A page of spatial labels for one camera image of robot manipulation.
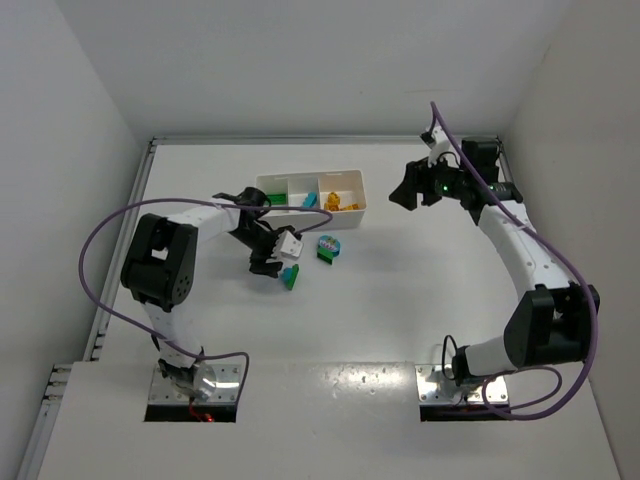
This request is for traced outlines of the teal 2x4 lego brick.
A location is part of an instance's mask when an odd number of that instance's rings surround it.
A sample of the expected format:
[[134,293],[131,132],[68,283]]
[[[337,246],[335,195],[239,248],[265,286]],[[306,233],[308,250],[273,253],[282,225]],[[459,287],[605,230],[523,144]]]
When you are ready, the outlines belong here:
[[304,208],[315,208],[318,205],[318,194],[316,192],[310,192],[306,195],[302,202]]

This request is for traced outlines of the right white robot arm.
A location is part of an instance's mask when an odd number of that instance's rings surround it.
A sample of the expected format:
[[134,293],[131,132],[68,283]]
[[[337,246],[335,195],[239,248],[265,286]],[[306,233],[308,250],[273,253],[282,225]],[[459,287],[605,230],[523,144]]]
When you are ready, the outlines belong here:
[[462,152],[480,175],[475,178],[468,166],[448,163],[454,147],[441,132],[421,138],[429,154],[406,165],[390,201],[409,211],[444,198],[459,201],[494,245],[519,300],[500,336],[457,348],[451,361],[453,381],[463,384],[526,367],[586,360],[592,336],[590,301],[557,259],[531,237],[521,193],[513,183],[499,179],[498,142],[463,139]]

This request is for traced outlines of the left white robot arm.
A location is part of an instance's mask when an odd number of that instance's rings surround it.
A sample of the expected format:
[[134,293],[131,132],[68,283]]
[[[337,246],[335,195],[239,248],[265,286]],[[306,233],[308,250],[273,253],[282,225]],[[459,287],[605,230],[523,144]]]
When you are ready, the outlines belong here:
[[269,199],[261,190],[219,193],[212,205],[179,214],[143,215],[120,274],[121,284],[139,302],[151,322],[162,375],[193,394],[204,380],[204,347],[194,322],[183,309],[195,280],[199,247],[229,234],[250,250],[249,271],[276,278],[283,269],[282,248],[300,239],[288,225],[274,228],[263,219]]

